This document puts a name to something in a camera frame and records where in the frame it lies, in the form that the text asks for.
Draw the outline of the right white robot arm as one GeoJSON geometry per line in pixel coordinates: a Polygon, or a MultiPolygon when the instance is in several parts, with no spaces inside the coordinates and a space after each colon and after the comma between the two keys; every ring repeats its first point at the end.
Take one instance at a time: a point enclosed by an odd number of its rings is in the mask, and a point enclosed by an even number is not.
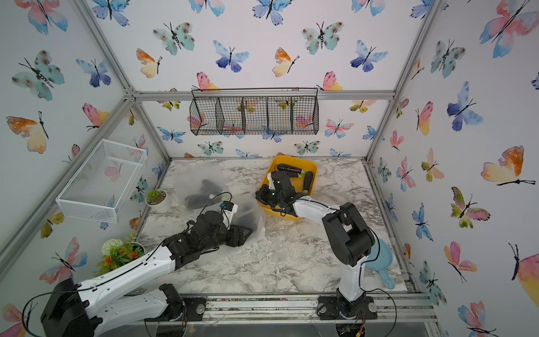
{"type": "Polygon", "coordinates": [[[365,302],[367,290],[362,282],[366,268],[380,272],[385,288],[394,287],[387,273],[393,262],[392,252],[366,224],[355,205],[329,206],[297,192],[286,171],[272,171],[266,179],[268,182],[255,193],[260,204],[280,216],[306,219],[324,227],[332,252],[341,262],[339,300],[349,307],[365,302]]]}

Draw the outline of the dark purple eggplant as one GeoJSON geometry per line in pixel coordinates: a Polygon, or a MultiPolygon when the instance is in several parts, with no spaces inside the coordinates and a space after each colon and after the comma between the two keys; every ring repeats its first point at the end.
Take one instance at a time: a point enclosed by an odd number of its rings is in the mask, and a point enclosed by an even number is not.
{"type": "Polygon", "coordinates": [[[203,179],[198,192],[185,198],[185,208],[189,210],[202,209],[220,201],[223,188],[209,179],[203,179]]]}

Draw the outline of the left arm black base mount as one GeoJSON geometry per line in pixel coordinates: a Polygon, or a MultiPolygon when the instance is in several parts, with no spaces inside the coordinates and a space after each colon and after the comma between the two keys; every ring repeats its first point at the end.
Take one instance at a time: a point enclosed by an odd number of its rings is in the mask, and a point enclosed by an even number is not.
{"type": "Polygon", "coordinates": [[[166,307],[164,312],[156,318],[158,322],[181,321],[187,324],[202,321],[207,298],[182,296],[172,284],[163,284],[159,290],[166,297],[166,307]]]}

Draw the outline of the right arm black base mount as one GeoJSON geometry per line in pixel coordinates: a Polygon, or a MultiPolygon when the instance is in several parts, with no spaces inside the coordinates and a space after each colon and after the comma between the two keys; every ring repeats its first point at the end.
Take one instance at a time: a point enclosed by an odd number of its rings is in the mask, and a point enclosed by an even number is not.
{"type": "Polygon", "coordinates": [[[339,293],[335,296],[318,297],[316,310],[321,320],[354,319],[377,320],[377,307],[373,298],[361,295],[357,300],[349,301],[339,293]]]}

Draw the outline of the clear zip-top bag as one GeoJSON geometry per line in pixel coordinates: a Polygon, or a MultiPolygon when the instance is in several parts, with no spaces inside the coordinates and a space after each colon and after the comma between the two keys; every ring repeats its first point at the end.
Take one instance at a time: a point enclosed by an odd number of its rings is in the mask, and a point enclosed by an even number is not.
{"type": "Polygon", "coordinates": [[[233,199],[233,202],[238,206],[238,210],[232,217],[232,225],[250,228],[252,233],[240,247],[223,245],[214,253],[201,255],[197,265],[206,265],[216,261],[224,261],[226,258],[233,258],[259,240],[265,239],[265,214],[257,201],[251,198],[250,195],[244,195],[238,199],[233,199]]]}
{"type": "Polygon", "coordinates": [[[180,164],[178,171],[173,175],[173,186],[175,200],[181,211],[192,213],[203,209],[189,210],[185,208],[185,198],[199,191],[203,179],[209,179],[223,188],[224,192],[220,194],[222,197],[216,204],[230,200],[230,194],[227,193],[225,179],[217,161],[180,161],[180,164]]]}

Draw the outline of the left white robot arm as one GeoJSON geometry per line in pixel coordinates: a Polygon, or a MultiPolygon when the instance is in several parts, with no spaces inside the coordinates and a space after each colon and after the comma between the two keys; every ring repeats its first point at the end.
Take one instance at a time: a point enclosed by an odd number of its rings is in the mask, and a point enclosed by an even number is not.
{"type": "Polygon", "coordinates": [[[148,254],[105,275],[75,283],[67,279],[46,292],[40,316],[45,336],[99,336],[140,320],[188,323],[197,312],[172,284],[130,297],[153,279],[168,275],[221,246],[240,247],[253,231],[227,225],[224,212],[208,211],[181,233],[165,238],[148,254]]]}

